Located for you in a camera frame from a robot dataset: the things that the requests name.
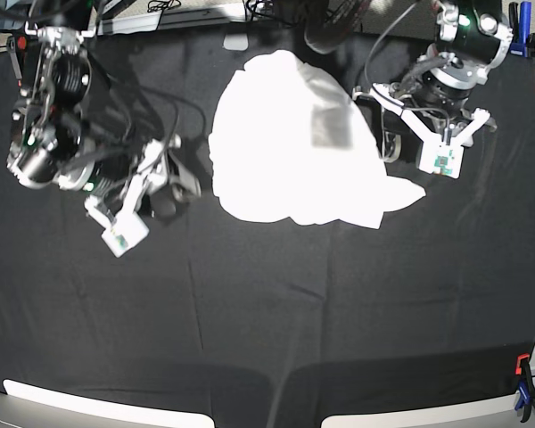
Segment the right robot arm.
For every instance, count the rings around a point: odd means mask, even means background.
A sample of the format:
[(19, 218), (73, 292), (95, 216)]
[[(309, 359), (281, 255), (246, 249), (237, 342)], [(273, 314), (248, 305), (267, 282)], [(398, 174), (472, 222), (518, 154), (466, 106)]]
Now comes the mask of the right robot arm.
[[(27, 188), (57, 185), (86, 196), (89, 216), (114, 224), (143, 208), (164, 219), (202, 194), (200, 182), (177, 157), (182, 146), (173, 118), (162, 139), (144, 144), (132, 111), (93, 54), (102, 1), (35, 1), (22, 17), (20, 95), (12, 111), (7, 168)], [(87, 118), (83, 104), (99, 77), (124, 120), (121, 133)]]

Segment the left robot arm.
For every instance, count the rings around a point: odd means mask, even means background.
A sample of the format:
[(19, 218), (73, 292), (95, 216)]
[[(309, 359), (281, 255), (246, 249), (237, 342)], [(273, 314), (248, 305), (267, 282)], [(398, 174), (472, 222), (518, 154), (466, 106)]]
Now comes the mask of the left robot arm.
[(457, 178), (474, 134), (496, 129), (489, 111), (465, 105), (506, 58), (514, 31), (498, 7), (483, 1), (438, 1), (437, 34), (401, 81), (373, 83), (369, 94), (420, 140), (416, 166)]

